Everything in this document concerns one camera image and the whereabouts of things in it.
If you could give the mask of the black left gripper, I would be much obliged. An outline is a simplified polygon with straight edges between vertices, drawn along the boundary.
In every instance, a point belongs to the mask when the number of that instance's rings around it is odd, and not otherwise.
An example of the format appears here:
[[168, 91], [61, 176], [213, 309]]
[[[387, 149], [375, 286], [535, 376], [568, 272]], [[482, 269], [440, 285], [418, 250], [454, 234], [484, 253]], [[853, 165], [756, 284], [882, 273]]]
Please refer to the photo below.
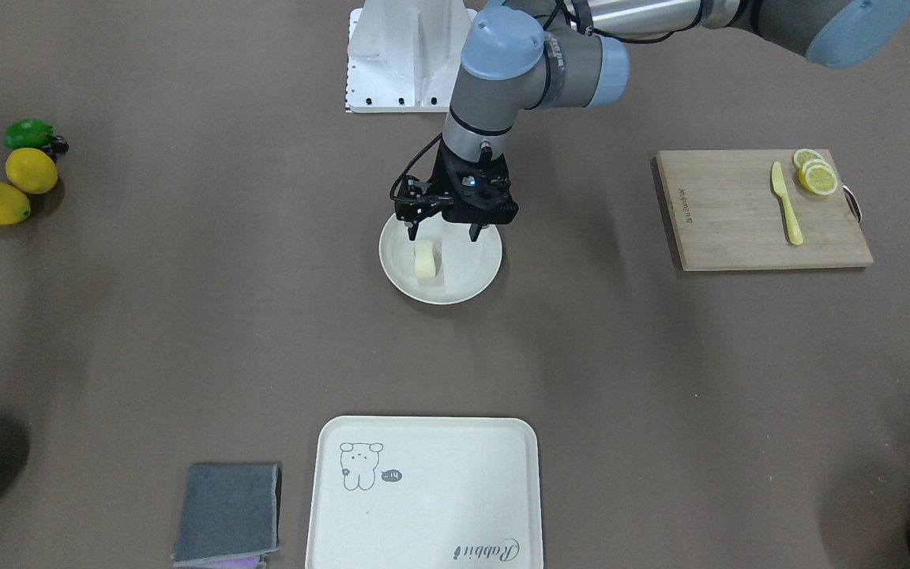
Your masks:
[[[519, 212], [510, 194], [505, 155], [481, 163], [463, 160], [445, 145], [432, 172], [432, 194], [442, 198], [442, 216], [449, 223], [470, 224], [468, 237], [476, 243], [485, 224], [509, 224]], [[419, 231], [417, 220], [406, 220], [408, 241]]]

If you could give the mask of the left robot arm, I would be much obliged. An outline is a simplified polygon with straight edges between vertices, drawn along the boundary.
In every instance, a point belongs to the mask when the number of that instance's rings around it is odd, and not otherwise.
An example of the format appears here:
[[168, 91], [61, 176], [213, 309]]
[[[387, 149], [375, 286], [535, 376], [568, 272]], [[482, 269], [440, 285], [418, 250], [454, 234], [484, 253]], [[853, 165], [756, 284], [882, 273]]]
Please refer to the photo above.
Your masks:
[[485, 227], [517, 215], [503, 158], [524, 109], [600, 107], [630, 72], [629, 44], [692, 28], [739, 28], [843, 69], [869, 58], [901, 27], [910, 1], [491, 1], [471, 22], [429, 180], [401, 173], [391, 187], [409, 240], [436, 215]]

